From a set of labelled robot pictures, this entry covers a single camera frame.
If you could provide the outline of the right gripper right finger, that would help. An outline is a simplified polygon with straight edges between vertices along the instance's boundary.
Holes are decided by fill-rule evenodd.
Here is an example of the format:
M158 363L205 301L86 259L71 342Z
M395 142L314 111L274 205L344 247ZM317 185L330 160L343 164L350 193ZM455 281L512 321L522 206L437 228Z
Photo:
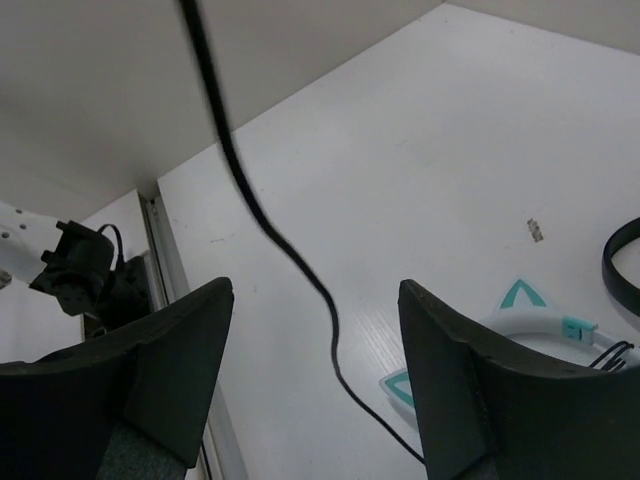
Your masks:
M635 479L639 371L591 369L507 339L413 280L398 310L431 479Z

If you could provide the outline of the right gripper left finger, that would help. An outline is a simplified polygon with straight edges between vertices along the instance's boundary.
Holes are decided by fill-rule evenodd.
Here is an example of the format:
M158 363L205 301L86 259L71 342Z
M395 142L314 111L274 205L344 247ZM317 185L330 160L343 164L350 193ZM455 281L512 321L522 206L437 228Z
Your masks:
M220 277L160 311L1 367L5 479L181 479L197 464L234 304Z

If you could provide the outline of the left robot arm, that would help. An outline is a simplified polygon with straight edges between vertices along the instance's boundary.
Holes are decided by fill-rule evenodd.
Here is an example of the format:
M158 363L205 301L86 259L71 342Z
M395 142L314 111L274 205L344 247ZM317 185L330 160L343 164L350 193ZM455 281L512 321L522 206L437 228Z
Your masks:
M152 313L145 262L125 258L112 223L92 230L2 203L1 269L108 332Z

